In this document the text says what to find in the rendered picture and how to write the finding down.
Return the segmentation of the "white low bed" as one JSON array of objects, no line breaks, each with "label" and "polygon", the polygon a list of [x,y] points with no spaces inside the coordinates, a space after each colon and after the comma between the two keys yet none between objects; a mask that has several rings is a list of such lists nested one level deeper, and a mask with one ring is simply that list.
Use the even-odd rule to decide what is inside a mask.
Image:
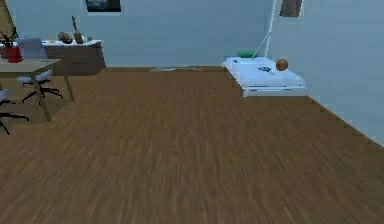
[{"label": "white low bed", "polygon": [[[240,86],[243,97],[305,96],[307,94],[306,83],[302,77],[288,69],[277,70],[276,63],[267,57],[253,59],[229,57],[222,66]],[[258,67],[269,67],[274,74],[260,71]]]}]

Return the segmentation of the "brown sideboard with white top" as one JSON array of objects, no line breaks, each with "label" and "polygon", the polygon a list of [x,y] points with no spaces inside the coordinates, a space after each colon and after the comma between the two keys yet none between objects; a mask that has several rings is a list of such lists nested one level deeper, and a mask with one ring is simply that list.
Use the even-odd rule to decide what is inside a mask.
[{"label": "brown sideboard with white top", "polygon": [[49,59],[60,59],[53,65],[56,76],[96,75],[106,68],[101,40],[84,44],[45,41],[43,46]]}]

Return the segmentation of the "brown bottle-shaped statue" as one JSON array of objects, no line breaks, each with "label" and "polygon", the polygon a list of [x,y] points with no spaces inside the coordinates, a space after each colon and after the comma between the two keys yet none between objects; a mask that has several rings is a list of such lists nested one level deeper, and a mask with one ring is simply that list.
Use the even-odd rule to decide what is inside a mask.
[{"label": "brown bottle-shaped statue", "polygon": [[77,28],[77,24],[76,24],[76,19],[74,16],[71,17],[72,18],[72,26],[73,26],[73,29],[74,29],[74,38],[75,38],[75,42],[77,44],[83,44],[83,38],[82,38],[82,34],[79,32],[78,28]]}]

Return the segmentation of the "dark framed picture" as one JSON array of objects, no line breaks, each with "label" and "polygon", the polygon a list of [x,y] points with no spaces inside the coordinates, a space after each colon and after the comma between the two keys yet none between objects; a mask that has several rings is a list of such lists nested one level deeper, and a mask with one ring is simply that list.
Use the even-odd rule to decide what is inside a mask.
[{"label": "dark framed picture", "polygon": [[120,0],[85,0],[88,12],[120,12]]}]

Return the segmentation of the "brown framed picture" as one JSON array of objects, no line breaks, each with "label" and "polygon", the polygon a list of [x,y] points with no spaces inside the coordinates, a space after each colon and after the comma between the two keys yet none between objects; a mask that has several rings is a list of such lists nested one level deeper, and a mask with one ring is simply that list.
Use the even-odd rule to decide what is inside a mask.
[{"label": "brown framed picture", "polygon": [[298,18],[303,0],[282,0],[279,15]]}]

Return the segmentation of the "dark bowl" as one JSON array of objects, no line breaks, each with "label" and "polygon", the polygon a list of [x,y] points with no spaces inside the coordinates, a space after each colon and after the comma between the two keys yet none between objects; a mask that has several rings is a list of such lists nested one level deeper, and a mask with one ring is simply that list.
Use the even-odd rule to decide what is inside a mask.
[{"label": "dark bowl", "polygon": [[58,34],[58,39],[62,41],[65,44],[71,44],[73,42],[73,39],[70,37],[70,35],[66,32],[60,32]]}]

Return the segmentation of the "light wooden desk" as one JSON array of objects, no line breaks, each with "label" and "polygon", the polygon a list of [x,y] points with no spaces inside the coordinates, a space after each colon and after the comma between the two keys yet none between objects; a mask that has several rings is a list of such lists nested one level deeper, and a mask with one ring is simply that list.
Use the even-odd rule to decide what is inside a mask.
[{"label": "light wooden desk", "polygon": [[15,74],[27,74],[33,83],[33,87],[37,92],[38,101],[41,104],[41,108],[45,119],[50,122],[51,115],[47,109],[45,100],[39,89],[39,85],[36,81],[36,76],[40,73],[51,70],[55,64],[61,62],[61,59],[24,59],[19,63],[9,63],[7,59],[0,59],[0,74],[1,75],[15,75]]}]

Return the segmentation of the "red plant pot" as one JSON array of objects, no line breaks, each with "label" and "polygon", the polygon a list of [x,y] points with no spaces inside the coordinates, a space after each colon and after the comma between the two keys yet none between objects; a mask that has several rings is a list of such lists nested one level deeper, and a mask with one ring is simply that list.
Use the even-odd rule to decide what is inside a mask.
[{"label": "red plant pot", "polygon": [[9,63],[19,63],[23,61],[23,58],[18,46],[6,47],[5,53]]}]

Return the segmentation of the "dark house plant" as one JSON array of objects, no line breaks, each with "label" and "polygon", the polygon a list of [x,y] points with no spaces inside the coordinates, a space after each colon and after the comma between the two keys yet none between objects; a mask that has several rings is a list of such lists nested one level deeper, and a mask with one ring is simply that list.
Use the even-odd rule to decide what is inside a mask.
[{"label": "dark house plant", "polygon": [[0,30],[0,42],[8,48],[14,46],[14,41],[18,38],[18,33],[16,28],[13,28],[11,35],[6,35]]}]

